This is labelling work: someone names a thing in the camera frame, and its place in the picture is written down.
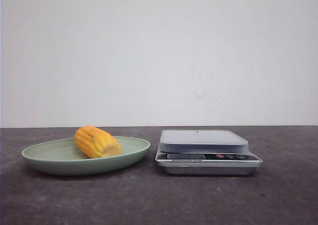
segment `green plate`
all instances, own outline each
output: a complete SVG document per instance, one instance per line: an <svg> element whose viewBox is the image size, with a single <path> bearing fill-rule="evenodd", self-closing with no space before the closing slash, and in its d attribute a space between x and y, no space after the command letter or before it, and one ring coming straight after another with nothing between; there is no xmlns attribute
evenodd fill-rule
<svg viewBox="0 0 318 225"><path fill-rule="evenodd" d="M121 155L88 158L75 145L74 138L44 142L22 151L32 168L57 175L88 175L110 172L130 166L142 159L150 143L139 138L115 137L121 144Z"/></svg>

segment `scale display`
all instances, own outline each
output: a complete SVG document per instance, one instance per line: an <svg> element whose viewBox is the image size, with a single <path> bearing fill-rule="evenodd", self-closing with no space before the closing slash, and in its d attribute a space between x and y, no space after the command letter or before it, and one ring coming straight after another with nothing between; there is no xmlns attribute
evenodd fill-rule
<svg viewBox="0 0 318 225"><path fill-rule="evenodd" d="M158 160L217 160L217 161L259 161L255 156L248 154L221 154L221 153L206 153L206 154L182 154L182 153L165 153L157 156Z"/></svg>

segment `digital kitchen scale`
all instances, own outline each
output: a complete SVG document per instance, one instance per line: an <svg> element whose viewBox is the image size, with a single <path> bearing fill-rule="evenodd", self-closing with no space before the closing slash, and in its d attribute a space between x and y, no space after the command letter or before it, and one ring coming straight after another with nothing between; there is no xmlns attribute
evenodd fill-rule
<svg viewBox="0 0 318 225"><path fill-rule="evenodd" d="M262 160L227 130L163 130L156 154L166 174L250 175Z"/></svg>

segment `plate rim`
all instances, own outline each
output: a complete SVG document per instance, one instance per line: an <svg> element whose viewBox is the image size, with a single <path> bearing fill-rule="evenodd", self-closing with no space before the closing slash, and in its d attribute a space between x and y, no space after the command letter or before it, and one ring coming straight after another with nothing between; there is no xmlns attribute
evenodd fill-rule
<svg viewBox="0 0 318 225"><path fill-rule="evenodd" d="M37 143L37 144L34 144L34 145L31 145L25 149L22 150L21 152L21 155L23 158L25 159L28 159L28 160L32 160L32 161L40 161L40 162L56 162L56 163L67 163L67 162L82 162L82 161L99 161L99 160L107 160L107 159L111 159L111 158L117 158L117 157L124 157L124 156L128 156L128 155L133 155L133 154L136 154L136 153L140 153L140 152L143 152L145 150L148 150L149 147L150 147L150 142L145 140L145 139L142 139L142 138L137 138L137 137L126 137L126 136L113 136L115 138L132 138L132 139L137 139L137 140L140 140L140 141L144 141L146 142L148 145L146 146L146 148L144 149L141 149L141 150L137 150L133 153L129 153L129 154L125 154L125 155L122 155L122 154L119 154L119 155L113 155L113 156L108 156L108 157L101 157L101 158L87 158L87 159L68 159L68 160L47 160L47 159L38 159L38 158L33 158L33 157L29 157L25 154L25 152L32 148L32 147L35 147L35 146L38 146L38 145L41 145L41 144L45 144L45 143L50 143L50 142L56 142L56 141L65 141L65 140L74 140L74 138L64 138L64 139L57 139L57 140L52 140L52 141L47 141L47 142L41 142L41 143Z"/></svg>

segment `scale platform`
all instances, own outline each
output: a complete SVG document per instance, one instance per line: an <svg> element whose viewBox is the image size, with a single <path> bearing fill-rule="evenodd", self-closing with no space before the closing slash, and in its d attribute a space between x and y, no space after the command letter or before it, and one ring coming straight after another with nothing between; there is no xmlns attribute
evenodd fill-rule
<svg viewBox="0 0 318 225"><path fill-rule="evenodd" d="M156 154L166 174L251 175L262 160L227 130L163 130Z"/></svg>

